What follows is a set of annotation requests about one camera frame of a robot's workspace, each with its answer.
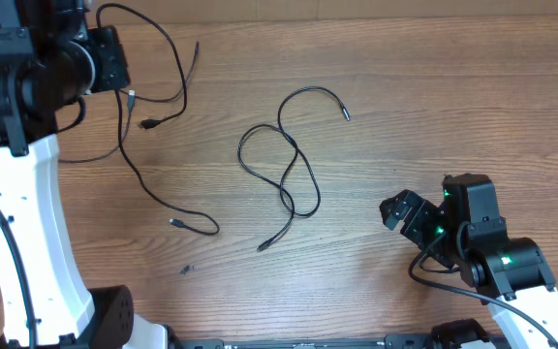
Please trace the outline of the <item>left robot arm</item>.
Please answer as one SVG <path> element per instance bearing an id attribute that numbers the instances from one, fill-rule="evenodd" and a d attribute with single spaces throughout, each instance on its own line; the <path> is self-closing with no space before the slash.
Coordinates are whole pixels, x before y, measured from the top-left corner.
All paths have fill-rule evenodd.
<path id="1" fill-rule="evenodd" d="M 0 1 L 0 348 L 173 348 L 123 286 L 87 288 L 60 197 L 56 114 L 129 83 L 85 1 Z"/>

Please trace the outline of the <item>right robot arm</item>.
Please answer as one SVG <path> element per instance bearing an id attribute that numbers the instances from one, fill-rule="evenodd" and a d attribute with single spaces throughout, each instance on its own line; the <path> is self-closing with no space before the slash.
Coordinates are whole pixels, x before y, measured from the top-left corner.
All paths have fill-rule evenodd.
<path id="1" fill-rule="evenodd" d="M 480 300 L 501 332 L 458 320 L 434 327 L 422 346 L 558 348 L 556 278 L 533 240 L 509 237 L 491 179 L 448 174 L 442 188 L 439 205 L 410 190 L 383 200 L 383 223 L 418 247 L 408 266 L 413 280 Z"/>

